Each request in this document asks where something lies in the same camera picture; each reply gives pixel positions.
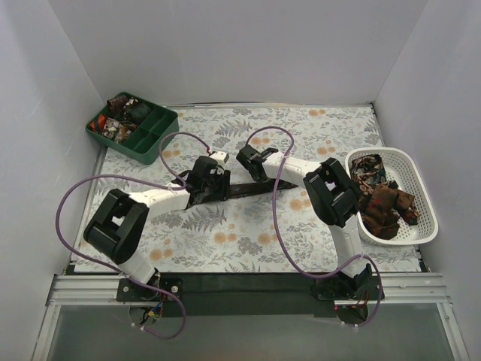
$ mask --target white laundry basket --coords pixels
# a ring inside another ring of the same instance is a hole
[[[400,226],[398,234],[394,238],[386,240],[370,234],[362,222],[361,214],[358,213],[358,226],[361,238],[370,243],[391,246],[406,246],[432,241],[438,230],[436,216],[416,165],[405,152],[387,147],[353,150],[346,156],[346,170],[349,176],[351,176],[350,167],[354,159],[372,154],[379,154],[383,158],[386,179],[388,181],[396,181],[400,190],[415,196],[414,205],[419,211],[419,218],[416,226],[408,226],[401,218],[398,221]]]

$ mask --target patterned cloth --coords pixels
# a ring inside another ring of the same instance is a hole
[[[214,149],[226,150],[231,158],[231,183],[252,182],[249,173],[235,160],[251,132],[267,125],[287,128],[295,138],[292,156],[301,159],[338,158],[343,164],[349,151],[380,146],[381,139],[371,108],[187,108],[176,109],[180,130],[193,132]],[[284,151],[289,139],[277,131],[265,131],[251,141],[257,150],[275,147]],[[190,169],[204,151],[188,137],[176,137],[164,150],[175,171]],[[123,174],[159,184],[172,176],[159,160],[142,165],[109,149],[101,173]],[[108,190],[147,190],[124,180],[101,179],[89,218]],[[314,213],[303,189],[279,193],[277,214],[280,232],[292,258],[309,272],[331,271],[337,266],[328,227]],[[149,221],[139,251],[161,272],[295,272],[277,241],[272,221],[271,194],[198,205],[187,211],[164,214]],[[90,256],[107,261],[85,241],[77,246]],[[363,244],[381,271],[419,271],[414,247],[378,247]],[[78,260],[76,272],[99,272],[104,268]]]

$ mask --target gray wall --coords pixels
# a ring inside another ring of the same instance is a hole
[[[83,125],[102,101],[47,0],[1,0],[0,45],[0,358],[25,360],[53,274],[68,261],[53,226],[56,206],[92,173],[98,148]],[[70,240],[85,195],[65,209]]]
[[[106,100],[373,101],[427,0],[49,0]]]
[[[422,248],[442,271],[471,359],[481,359],[481,3],[430,0],[375,102],[386,145],[407,151],[439,236]]]

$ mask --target purple cable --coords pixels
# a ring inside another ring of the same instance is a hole
[[[383,297],[383,283],[381,281],[381,274],[379,272],[379,269],[377,268],[376,264],[374,263],[374,261],[367,255],[361,255],[361,254],[356,254],[355,256],[349,258],[344,264],[342,264],[341,266],[337,267],[334,271],[332,272],[329,272],[325,275],[312,275],[311,273],[308,273],[306,271],[304,271],[301,267],[299,267],[295,262],[294,260],[291,258],[291,256],[289,255],[289,252],[287,251],[287,248],[282,240],[282,237],[280,235],[280,230],[279,230],[279,224],[277,222],[277,204],[276,204],[276,198],[277,198],[277,188],[279,186],[279,181],[280,181],[280,176],[283,172],[283,168],[284,168],[284,164],[286,163],[286,157],[289,155],[291,149],[294,147],[294,137],[292,136],[292,134],[284,129],[284,128],[281,128],[279,126],[265,126],[263,128],[260,128],[260,129],[257,129],[253,134],[251,134],[247,141],[246,141],[246,144],[249,143],[250,139],[256,135],[257,133],[263,131],[263,130],[266,130],[266,129],[277,129],[277,130],[280,130],[281,132],[284,132],[286,133],[290,138],[291,138],[291,144],[289,145],[289,147],[287,148],[287,150],[284,152],[284,157],[283,159],[281,160],[280,162],[280,165],[279,165],[279,171],[277,172],[277,176],[276,176],[276,180],[274,182],[274,190],[273,190],[273,193],[272,193],[272,216],[274,218],[274,228],[276,230],[276,235],[277,235],[277,239],[279,240],[279,244],[280,244],[280,247],[282,248],[284,254],[286,255],[286,258],[287,260],[289,261],[289,263],[292,265],[292,267],[294,267],[299,273],[301,273],[302,275],[306,276],[306,277],[309,277],[309,278],[313,278],[313,279],[316,279],[316,280],[322,280],[322,279],[325,279],[325,278],[329,278],[331,276],[334,276],[335,274],[339,273],[340,271],[342,271],[343,269],[345,269],[351,262],[355,261],[356,259],[358,258],[364,258],[364,259],[367,259],[374,267],[374,270],[376,271],[376,274],[377,274],[377,279],[379,280],[379,295],[377,297],[377,303],[376,303],[376,307],[374,308],[374,311],[373,313],[371,314],[371,316],[369,316],[366,321],[360,323],[358,326],[364,326],[368,323],[371,322],[371,320],[374,318],[374,316],[376,316],[378,310],[379,310],[379,306],[380,306],[380,303],[381,303],[381,299]]]
[[[188,133],[188,132],[175,132],[175,133],[171,133],[169,135],[166,135],[161,141],[160,141],[160,144],[159,144],[159,155],[160,155],[160,160],[162,161],[162,163],[165,165],[165,167],[167,168],[167,170],[172,173],[173,176],[175,176],[175,178],[177,178],[178,180],[180,180],[182,182],[182,186],[181,187],[172,187],[170,188],[170,190],[184,190],[186,188],[186,182],[184,179],[182,179],[182,177],[180,177],[174,170],[172,170],[168,165],[167,163],[165,162],[165,159],[164,159],[164,156],[162,155],[162,145],[164,144],[164,141],[168,138],[171,138],[171,137],[174,137],[175,135],[188,135],[190,137],[193,137],[195,139],[197,139],[198,141],[200,141],[206,148],[207,148],[207,152],[209,153],[210,152],[210,147],[209,145],[203,141],[202,139],[200,139],[197,135],[193,135],[191,133]],[[74,192],[74,190],[76,190],[79,186],[81,186],[82,184],[84,183],[87,183],[87,182],[90,182],[90,181],[93,181],[95,179],[100,179],[100,178],[117,178],[117,179],[123,179],[125,181],[131,181],[131,182],[136,182],[136,183],[140,183],[140,184],[145,184],[146,186],[151,186],[151,187],[155,187],[155,188],[159,188],[161,190],[169,190],[168,187],[166,186],[163,186],[161,184],[156,184],[156,183],[152,183],[152,182],[149,182],[149,181],[146,181],[146,180],[140,180],[140,179],[136,179],[136,178],[133,178],[133,177],[126,177],[125,175],[115,175],[115,174],[99,174],[99,175],[93,175],[92,177],[87,177],[87,178],[84,178],[83,180],[77,182],[76,184],[74,184],[72,187],[70,187],[70,189],[65,193],[65,195],[62,197],[62,199],[60,200],[60,203],[59,203],[59,207],[57,208],[57,212],[56,212],[56,215],[55,215],[55,230],[56,230],[56,233],[57,233],[57,236],[59,237],[59,240],[60,242],[62,242],[62,244],[64,245],[65,248],[67,248],[69,251],[71,251],[72,253],[75,253],[76,255],[84,258],[84,259],[87,259],[91,262],[94,262],[94,263],[98,263],[99,265],[103,265],[105,267],[108,267],[112,270],[114,270],[115,272],[119,272],[120,274],[122,274],[122,271],[120,269],[118,269],[117,267],[115,267],[114,265],[109,265],[108,263],[104,262],[104,261],[101,261],[100,259],[95,259],[91,256],[87,256],[86,254],[84,253],[81,253],[80,251],[76,250],[75,248],[73,248],[70,244],[68,244],[68,242],[65,240],[65,238],[63,237],[63,234],[62,234],[62,231],[60,230],[60,214],[62,213],[62,209],[63,209],[63,206],[65,204],[65,201],[67,200],[67,198],[72,194],[72,192]],[[135,284],[138,284],[139,286],[142,286],[144,288],[147,288],[149,290],[154,290],[158,293],[162,293],[168,297],[171,297],[171,299],[173,299],[175,302],[177,302],[180,306],[180,310],[182,311],[182,324],[180,325],[180,328],[173,334],[173,335],[169,335],[169,336],[165,336],[165,335],[161,335],[159,334],[158,332],[152,330],[152,329],[148,329],[147,327],[144,327],[144,329],[159,337],[159,338],[163,338],[165,340],[170,340],[172,338],[175,338],[177,337],[183,330],[184,326],[186,325],[186,318],[187,318],[187,313],[186,313],[186,308],[184,307],[182,301],[180,301],[175,295],[173,295],[172,293],[170,292],[167,292],[167,291],[164,291],[164,290],[161,290],[160,288],[157,288],[157,287],[153,287],[153,286],[149,286],[147,284],[143,284],[142,282],[140,282],[139,280],[137,280],[136,278],[133,278],[132,276],[129,276],[128,279],[135,283]]]

